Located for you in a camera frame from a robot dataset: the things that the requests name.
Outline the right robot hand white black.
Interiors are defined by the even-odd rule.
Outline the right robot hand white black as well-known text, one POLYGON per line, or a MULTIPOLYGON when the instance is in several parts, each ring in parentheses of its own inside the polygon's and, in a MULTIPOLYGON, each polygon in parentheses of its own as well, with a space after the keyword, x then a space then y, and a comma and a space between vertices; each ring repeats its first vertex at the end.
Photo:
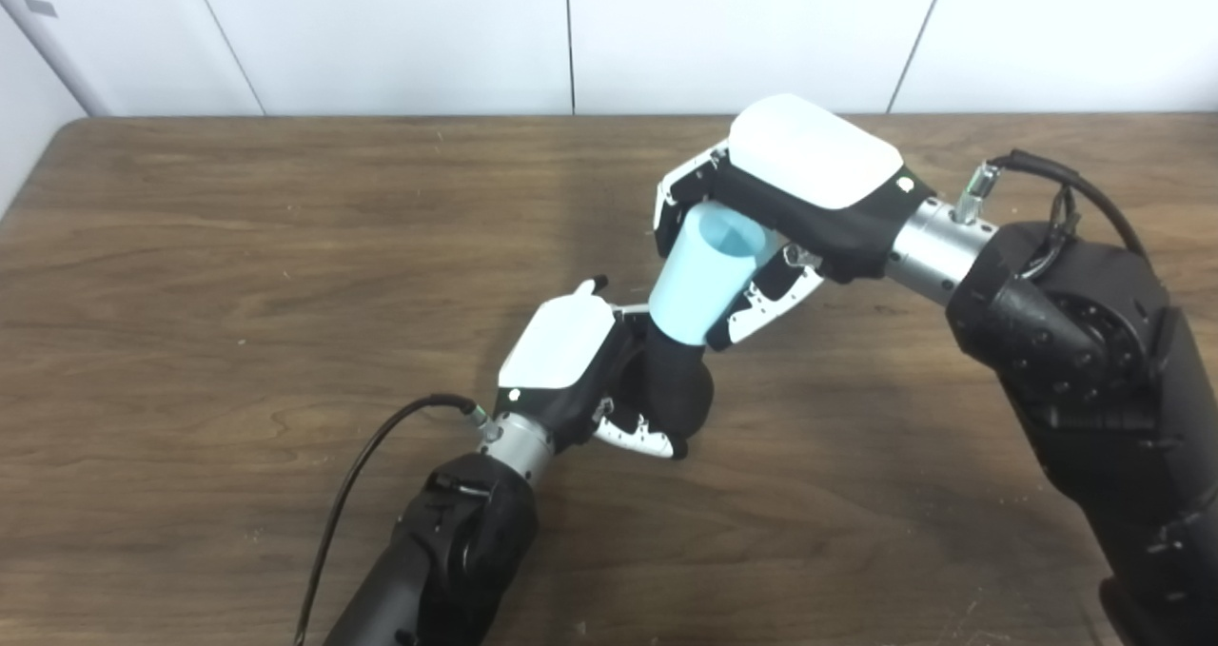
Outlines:
POLYGON ((882 278, 932 197, 896 147, 827 108, 793 94, 752 104, 658 182, 653 325, 689 346, 743 343, 825 282, 882 278))

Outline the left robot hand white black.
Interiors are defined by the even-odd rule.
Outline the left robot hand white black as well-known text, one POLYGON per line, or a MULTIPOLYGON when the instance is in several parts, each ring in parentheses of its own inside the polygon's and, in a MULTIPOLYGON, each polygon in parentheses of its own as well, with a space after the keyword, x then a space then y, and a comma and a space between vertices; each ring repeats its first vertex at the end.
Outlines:
POLYGON ((657 460, 686 460, 686 438, 661 427, 646 396, 648 303, 609 303, 604 286, 597 275, 540 303, 501 364, 493 416, 521 418, 554 456, 600 439, 657 460))

